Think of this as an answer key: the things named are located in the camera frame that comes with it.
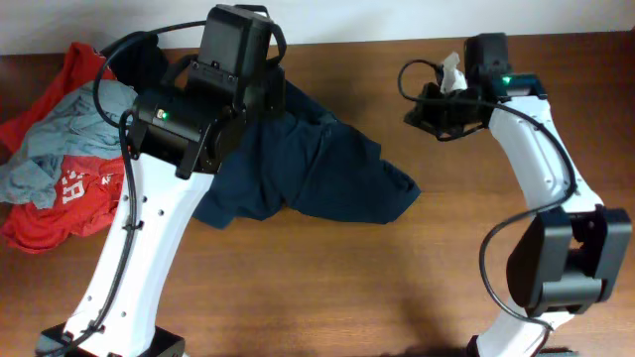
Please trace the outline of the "navy blue shorts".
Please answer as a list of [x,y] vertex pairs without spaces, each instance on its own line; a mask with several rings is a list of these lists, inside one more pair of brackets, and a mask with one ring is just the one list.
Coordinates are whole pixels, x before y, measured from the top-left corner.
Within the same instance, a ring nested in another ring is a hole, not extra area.
[[193,216],[224,229],[237,217],[266,220],[289,207],[333,221],[387,224],[420,194],[411,177],[382,159],[378,143],[288,82],[284,115],[248,127]]

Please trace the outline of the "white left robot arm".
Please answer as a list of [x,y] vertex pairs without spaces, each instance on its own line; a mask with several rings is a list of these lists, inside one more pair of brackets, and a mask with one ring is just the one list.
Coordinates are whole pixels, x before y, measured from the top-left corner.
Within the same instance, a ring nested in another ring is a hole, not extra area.
[[182,356],[156,323],[180,242],[247,126],[281,115],[281,28],[262,5],[214,6],[199,50],[142,92],[118,122],[125,177],[87,290],[69,319],[44,330],[39,356]]

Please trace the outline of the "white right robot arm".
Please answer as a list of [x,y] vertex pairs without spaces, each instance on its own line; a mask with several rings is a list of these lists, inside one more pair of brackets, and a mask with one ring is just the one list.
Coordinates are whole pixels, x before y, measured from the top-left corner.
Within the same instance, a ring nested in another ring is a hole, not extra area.
[[512,69],[504,34],[466,39],[434,72],[406,122],[441,142],[490,132],[527,204],[528,228],[506,266],[510,297],[498,301],[498,317],[464,352],[548,356],[558,327],[611,297],[632,221],[624,209],[605,206],[579,173],[545,87],[536,75]]

